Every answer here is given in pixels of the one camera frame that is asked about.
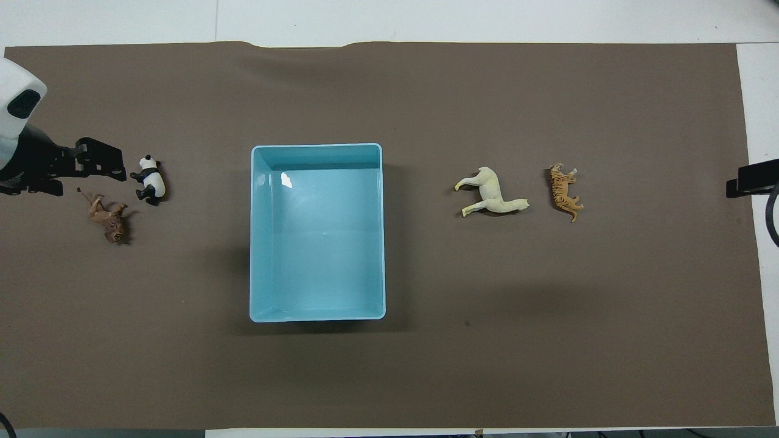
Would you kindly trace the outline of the brown lion toy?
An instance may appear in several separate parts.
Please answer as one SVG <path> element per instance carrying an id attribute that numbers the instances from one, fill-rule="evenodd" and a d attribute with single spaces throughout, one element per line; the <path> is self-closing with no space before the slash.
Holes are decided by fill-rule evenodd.
<path id="1" fill-rule="evenodd" d="M 103 228 L 103 235 L 109 243 L 121 244 L 126 234 L 124 222 L 124 210 L 128 207 L 126 203 L 119 203 L 111 210 L 103 205 L 105 195 L 95 193 L 88 196 L 80 187 L 76 192 L 81 194 L 88 203 L 88 217 L 90 221 L 99 224 Z"/>

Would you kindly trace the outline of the orange striped tiger toy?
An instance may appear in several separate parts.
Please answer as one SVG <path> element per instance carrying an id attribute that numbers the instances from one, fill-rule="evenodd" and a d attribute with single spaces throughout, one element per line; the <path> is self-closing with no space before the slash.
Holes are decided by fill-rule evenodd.
<path id="1" fill-rule="evenodd" d="M 583 205 L 579 205 L 579 200 L 581 200 L 579 196 L 572 197 L 568 194 L 568 187 L 576 183 L 577 174 L 576 167 L 572 171 L 564 173 L 562 162 L 553 164 L 549 169 L 549 183 L 554 206 L 568 212 L 572 216 L 571 223 L 576 222 L 579 211 L 584 208 Z"/>

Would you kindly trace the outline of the cream llama toy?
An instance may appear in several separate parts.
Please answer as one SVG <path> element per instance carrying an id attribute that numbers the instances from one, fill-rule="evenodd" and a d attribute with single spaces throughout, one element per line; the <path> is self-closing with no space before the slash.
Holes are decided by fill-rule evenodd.
<path id="1" fill-rule="evenodd" d="M 453 190 L 459 191 L 462 186 L 476 187 L 481 197 L 481 201 L 462 208 L 462 217 L 466 217 L 479 210 L 487 210 L 495 214 L 508 214 L 529 208 L 527 199 L 505 200 L 503 198 L 498 175 L 490 167 L 479 167 L 475 176 L 462 178 L 453 186 Z"/>

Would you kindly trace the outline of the brown table mat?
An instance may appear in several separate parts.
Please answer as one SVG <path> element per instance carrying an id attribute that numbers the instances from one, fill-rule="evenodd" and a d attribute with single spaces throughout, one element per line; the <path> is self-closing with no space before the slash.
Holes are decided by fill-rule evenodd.
<path id="1" fill-rule="evenodd" d="M 773 426 L 734 44 L 8 47 L 52 139 L 161 161 L 0 196 L 20 429 Z M 250 319 L 251 150 L 382 148 L 386 316 Z M 575 223 L 549 169 L 576 167 Z M 495 214 L 453 186 L 498 175 Z M 109 243 L 88 196 L 126 203 Z"/>

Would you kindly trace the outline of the light blue storage box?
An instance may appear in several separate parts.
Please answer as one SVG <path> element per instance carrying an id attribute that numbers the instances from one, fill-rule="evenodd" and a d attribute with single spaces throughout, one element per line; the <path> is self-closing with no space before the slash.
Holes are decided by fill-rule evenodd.
<path id="1" fill-rule="evenodd" d="M 381 146 L 264 145 L 250 158 L 251 321 L 384 318 Z"/>

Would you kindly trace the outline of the black and white panda toy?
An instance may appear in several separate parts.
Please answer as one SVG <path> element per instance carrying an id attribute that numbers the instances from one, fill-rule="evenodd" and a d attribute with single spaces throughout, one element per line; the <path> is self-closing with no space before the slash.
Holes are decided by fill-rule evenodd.
<path id="1" fill-rule="evenodd" d="M 131 172 L 130 178 L 144 186 L 134 192 L 138 200 L 144 200 L 148 205 L 158 207 L 166 195 L 166 186 L 159 171 L 159 161 L 151 155 L 145 155 L 139 160 L 140 171 Z"/>

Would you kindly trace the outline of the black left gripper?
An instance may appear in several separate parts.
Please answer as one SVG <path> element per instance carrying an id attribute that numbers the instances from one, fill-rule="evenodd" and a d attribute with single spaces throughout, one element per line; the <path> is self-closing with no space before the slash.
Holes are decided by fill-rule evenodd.
<path id="1" fill-rule="evenodd" d="M 60 178 L 105 176 L 118 182 L 127 180 L 121 149 L 91 137 L 78 139 L 75 149 L 76 160 L 74 149 L 58 146 L 34 127 L 23 128 L 15 141 L 0 137 L 0 193 L 62 196 Z"/>

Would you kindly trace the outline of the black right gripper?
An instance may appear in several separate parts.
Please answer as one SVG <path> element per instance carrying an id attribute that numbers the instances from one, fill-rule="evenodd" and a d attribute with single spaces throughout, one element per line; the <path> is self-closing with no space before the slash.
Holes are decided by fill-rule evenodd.
<path id="1" fill-rule="evenodd" d="M 779 160 L 763 161 L 742 166 L 738 178 L 726 182 L 727 198 L 752 196 L 754 192 L 771 192 L 779 183 Z"/>

